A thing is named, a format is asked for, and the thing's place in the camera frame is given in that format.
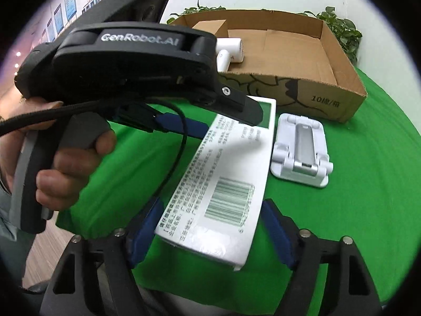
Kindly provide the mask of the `person's left hand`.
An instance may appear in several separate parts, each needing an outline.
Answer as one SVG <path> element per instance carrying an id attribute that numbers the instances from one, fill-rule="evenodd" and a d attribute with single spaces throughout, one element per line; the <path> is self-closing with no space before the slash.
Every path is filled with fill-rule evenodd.
<path id="1" fill-rule="evenodd" d="M 1 137 L 1 178 L 6 190 L 12 191 L 21 147 L 30 130 L 45 130 L 51 121 L 27 126 Z M 101 134 L 93 149 L 64 148 L 56 151 L 53 166 L 36 176 L 36 200 L 44 207 L 62 211 L 74 205 L 90 176 L 100 166 L 102 158 L 112 153 L 116 135 L 110 130 Z"/>

